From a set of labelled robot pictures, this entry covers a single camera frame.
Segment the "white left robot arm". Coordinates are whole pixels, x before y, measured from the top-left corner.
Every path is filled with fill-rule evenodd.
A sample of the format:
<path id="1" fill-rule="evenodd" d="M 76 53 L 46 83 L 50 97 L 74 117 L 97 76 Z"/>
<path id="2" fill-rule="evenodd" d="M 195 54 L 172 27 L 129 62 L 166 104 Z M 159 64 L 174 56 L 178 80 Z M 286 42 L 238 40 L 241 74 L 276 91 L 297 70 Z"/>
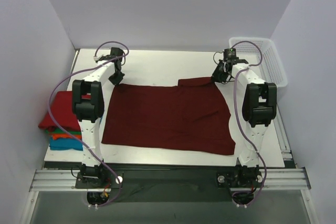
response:
<path id="1" fill-rule="evenodd" d="M 104 114 L 103 85 L 110 81 L 118 85 L 124 77 L 122 57 L 124 51 L 112 47 L 106 56 L 94 56 L 98 68 L 83 79 L 72 82 L 72 111 L 76 116 L 83 142 L 80 179 L 94 188 L 102 187 L 107 179 L 107 169 L 100 149 L 99 127 Z"/>

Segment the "dark red t shirt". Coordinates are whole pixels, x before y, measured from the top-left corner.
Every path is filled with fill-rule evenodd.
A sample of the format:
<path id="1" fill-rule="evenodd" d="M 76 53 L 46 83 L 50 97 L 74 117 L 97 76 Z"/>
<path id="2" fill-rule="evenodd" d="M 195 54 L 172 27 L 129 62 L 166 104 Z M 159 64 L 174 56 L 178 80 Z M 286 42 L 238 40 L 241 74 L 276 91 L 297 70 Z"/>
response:
<path id="1" fill-rule="evenodd" d="M 114 87 L 103 144 L 233 155 L 231 113 L 209 77 L 180 79 L 173 87 Z"/>

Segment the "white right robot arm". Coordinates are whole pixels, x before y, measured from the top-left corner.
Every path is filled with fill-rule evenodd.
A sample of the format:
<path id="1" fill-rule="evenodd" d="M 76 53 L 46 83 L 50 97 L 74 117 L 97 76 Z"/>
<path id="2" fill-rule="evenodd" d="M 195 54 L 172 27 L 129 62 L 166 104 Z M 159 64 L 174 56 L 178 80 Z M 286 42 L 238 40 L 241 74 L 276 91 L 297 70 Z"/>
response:
<path id="1" fill-rule="evenodd" d="M 234 81 L 234 112 L 245 140 L 238 161 L 242 167 L 256 168 L 262 161 L 263 138 L 276 117 L 277 86 L 260 78 L 252 69 L 256 65 L 240 59 L 236 49 L 227 48 L 222 54 L 223 59 L 218 61 L 211 80 L 221 84 Z"/>

